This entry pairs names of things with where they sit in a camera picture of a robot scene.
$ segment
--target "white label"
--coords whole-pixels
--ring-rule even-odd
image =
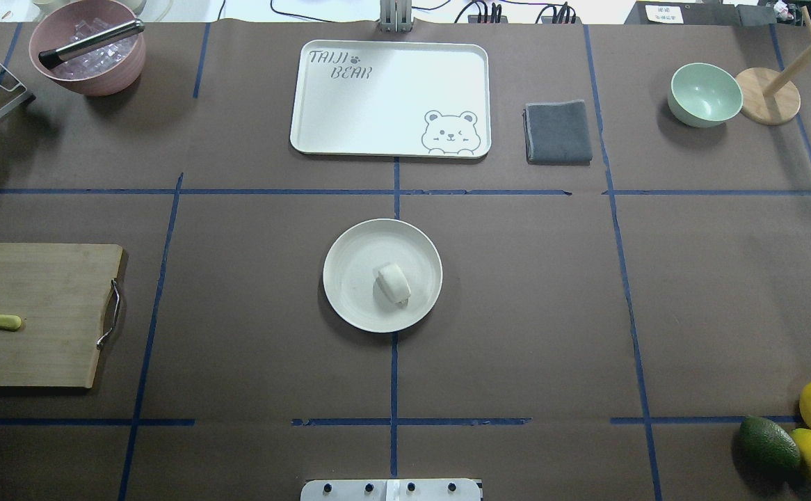
[[[673,6],[646,6],[647,19],[651,22],[663,22],[666,24],[683,24],[683,14],[681,7]]]

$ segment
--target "bear drawing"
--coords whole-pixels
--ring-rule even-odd
[[[479,134],[476,133],[476,114],[464,111],[460,115],[444,115],[439,111],[428,111],[424,115],[427,129],[421,143],[428,154],[444,153],[472,155],[479,148]]]

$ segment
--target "wooden round base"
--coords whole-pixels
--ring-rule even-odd
[[[787,82],[771,97],[764,97],[764,89],[780,73],[768,67],[750,67],[737,75],[742,89],[742,113],[765,125],[785,124],[798,114],[801,95],[792,82]]]

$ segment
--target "ice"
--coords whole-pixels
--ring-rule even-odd
[[[91,20],[90,23],[81,20],[75,24],[75,33],[69,38],[69,42],[77,42],[109,28],[112,28],[112,25],[100,18]],[[125,59],[125,56],[133,49],[137,37],[139,35],[133,35],[133,37],[113,42],[113,44],[66,61],[54,67],[53,74],[60,79],[87,79],[87,77],[97,76],[113,67],[118,61]]]

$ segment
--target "white plate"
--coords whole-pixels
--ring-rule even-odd
[[[376,271],[396,263],[412,295],[397,305],[380,290]],[[421,230],[396,219],[371,219],[338,237],[326,256],[322,282],[332,308],[354,327],[392,333],[431,311],[443,286],[443,263]]]
[[[313,154],[481,157],[492,140],[488,55],[470,44],[308,42],[290,139]]]

